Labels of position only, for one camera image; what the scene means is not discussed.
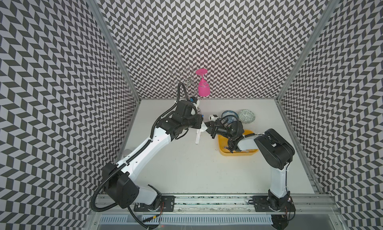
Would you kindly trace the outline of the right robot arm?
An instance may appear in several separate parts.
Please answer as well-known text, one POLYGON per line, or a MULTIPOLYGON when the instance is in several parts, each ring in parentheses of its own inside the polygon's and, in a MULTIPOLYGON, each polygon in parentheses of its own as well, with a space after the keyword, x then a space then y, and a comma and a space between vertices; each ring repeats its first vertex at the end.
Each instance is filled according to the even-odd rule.
POLYGON ((266 196, 253 196, 248 201, 257 212, 295 212, 295 204, 287 187, 287 168, 293 161, 295 150, 277 131, 270 128, 264 133, 245 134, 238 119, 227 123, 228 117, 204 122, 202 127, 214 139, 217 135, 226 138, 223 149, 230 154, 260 151, 270 166, 271 184, 266 196))

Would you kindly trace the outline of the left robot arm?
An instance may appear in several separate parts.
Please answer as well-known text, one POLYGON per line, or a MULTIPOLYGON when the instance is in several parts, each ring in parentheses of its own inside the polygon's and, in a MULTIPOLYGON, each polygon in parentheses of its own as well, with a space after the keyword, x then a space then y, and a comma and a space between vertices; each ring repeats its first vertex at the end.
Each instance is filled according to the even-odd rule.
POLYGON ((143 143, 117 163, 106 164, 102 168, 103 181, 90 200, 91 210, 104 212, 116 206, 124 209, 135 203, 156 210, 162 193, 151 185, 139 186, 135 181, 150 160, 181 133, 190 128, 201 129, 203 116, 198 113, 198 106, 199 100, 195 96, 176 101, 156 119, 143 143))

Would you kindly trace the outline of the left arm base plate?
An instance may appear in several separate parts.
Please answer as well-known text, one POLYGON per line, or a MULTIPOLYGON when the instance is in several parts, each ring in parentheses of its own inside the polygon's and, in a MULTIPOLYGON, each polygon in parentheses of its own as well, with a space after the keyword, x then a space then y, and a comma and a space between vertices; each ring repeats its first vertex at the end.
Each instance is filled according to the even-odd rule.
POLYGON ((150 205, 136 203, 134 212, 172 212, 175 206, 175 199, 174 195, 162 195, 157 197, 150 205))

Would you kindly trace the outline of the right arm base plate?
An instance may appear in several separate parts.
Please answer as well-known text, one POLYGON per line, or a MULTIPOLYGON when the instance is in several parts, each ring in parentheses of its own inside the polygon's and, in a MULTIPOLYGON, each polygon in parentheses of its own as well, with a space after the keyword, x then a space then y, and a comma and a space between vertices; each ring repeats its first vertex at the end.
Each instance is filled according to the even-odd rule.
POLYGON ((253 205, 256 212, 276 212, 276 213, 290 213, 296 212, 295 205, 289 195, 282 198, 275 196, 252 196, 248 201, 253 205))

